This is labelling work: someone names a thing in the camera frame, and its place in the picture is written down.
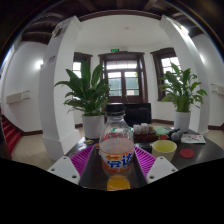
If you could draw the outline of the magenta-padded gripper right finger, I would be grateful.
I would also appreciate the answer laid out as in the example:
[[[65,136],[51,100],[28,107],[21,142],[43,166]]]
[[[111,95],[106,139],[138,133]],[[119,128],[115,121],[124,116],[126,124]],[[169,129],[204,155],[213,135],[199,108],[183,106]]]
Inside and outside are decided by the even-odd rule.
[[[148,184],[178,171],[164,156],[155,157],[139,147],[134,147],[134,151],[137,163]]]

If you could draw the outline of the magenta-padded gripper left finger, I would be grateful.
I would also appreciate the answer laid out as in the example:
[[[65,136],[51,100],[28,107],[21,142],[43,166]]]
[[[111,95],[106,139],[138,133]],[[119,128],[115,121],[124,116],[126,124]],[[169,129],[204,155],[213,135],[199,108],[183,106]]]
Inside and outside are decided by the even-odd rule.
[[[92,145],[71,157],[62,156],[48,169],[48,172],[78,185],[94,148]]]

